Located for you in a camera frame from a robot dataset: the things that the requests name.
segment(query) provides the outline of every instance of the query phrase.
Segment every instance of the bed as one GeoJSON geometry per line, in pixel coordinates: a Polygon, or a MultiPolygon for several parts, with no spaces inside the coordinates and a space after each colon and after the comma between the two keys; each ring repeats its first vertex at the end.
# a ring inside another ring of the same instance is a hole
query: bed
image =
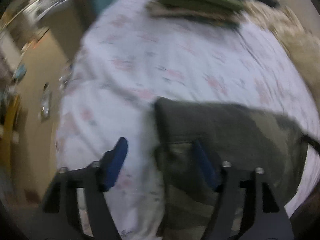
{"type": "MultiPolygon", "coordinates": [[[[162,177],[153,151],[158,138],[152,103],[174,100],[237,103],[286,114],[320,138],[314,100],[269,31],[253,23],[238,30],[185,19],[150,18],[149,0],[116,0],[82,39],[64,92],[57,131],[58,167],[79,169],[112,149],[129,152],[116,186],[105,194],[122,238],[156,239],[164,212],[162,177]]],[[[289,216],[320,177],[311,147],[289,216]]]]}

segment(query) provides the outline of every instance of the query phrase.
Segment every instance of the silver metal object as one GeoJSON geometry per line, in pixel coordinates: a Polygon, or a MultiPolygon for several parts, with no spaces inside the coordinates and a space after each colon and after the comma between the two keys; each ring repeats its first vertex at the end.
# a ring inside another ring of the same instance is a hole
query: silver metal object
{"type": "Polygon", "coordinates": [[[258,174],[263,174],[264,173],[264,169],[261,167],[256,168],[256,173],[258,174]]]}
{"type": "Polygon", "coordinates": [[[225,167],[225,168],[230,168],[231,167],[231,163],[230,162],[222,162],[222,167],[225,167]]]}
{"type": "Polygon", "coordinates": [[[62,174],[62,173],[66,173],[69,169],[67,167],[61,167],[59,169],[59,173],[62,174]]]}
{"type": "Polygon", "coordinates": [[[98,167],[100,167],[100,162],[99,162],[99,161],[95,161],[95,162],[93,162],[93,163],[91,164],[91,166],[92,166],[93,168],[98,168],[98,167]]]}

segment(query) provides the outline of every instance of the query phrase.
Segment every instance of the yellow object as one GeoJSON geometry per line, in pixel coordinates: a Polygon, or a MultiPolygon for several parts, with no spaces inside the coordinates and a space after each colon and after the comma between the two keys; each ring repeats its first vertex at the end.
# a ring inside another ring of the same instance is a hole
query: yellow object
{"type": "Polygon", "coordinates": [[[13,132],[13,124],[16,113],[20,105],[20,96],[17,95],[7,108],[4,118],[4,132],[0,141],[0,165],[4,166],[8,175],[11,176],[11,138],[13,132]]]}

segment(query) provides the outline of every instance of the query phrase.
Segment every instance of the silver bolt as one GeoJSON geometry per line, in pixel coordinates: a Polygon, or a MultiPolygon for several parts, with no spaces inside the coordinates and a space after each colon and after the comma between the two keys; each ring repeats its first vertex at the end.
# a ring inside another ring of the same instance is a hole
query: silver bolt
{"type": "Polygon", "coordinates": [[[59,169],[59,173],[62,174],[62,173],[66,173],[69,169],[67,167],[61,167],[59,169]]]}
{"type": "Polygon", "coordinates": [[[264,169],[261,167],[256,168],[256,173],[258,174],[263,174],[264,173],[264,169]]]}
{"type": "Polygon", "coordinates": [[[98,167],[100,167],[100,162],[99,161],[94,161],[93,163],[91,163],[91,166],[93,168],[98,168],[98,167]]]}
{"type": "Polygon", "coordinates": [[[231,163],[230,162],[222,162],[222,167],[225,167],[225,168],[230,168],[231,167],[231,163]]]}

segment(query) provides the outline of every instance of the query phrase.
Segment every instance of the clear plastic bottle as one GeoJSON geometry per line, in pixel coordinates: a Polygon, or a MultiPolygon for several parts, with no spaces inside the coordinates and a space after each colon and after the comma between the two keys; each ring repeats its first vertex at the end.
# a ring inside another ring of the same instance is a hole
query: clear plastic bottle
{"type": "Polygon", "coordinates": [[[40,110],[41,121],[47,120],[50,117],[51,97],[52,97],[52,93],[49,88],[49,83],[46,83],[44,85],[42,98],[41,98],[41,110],[40,110]]]}

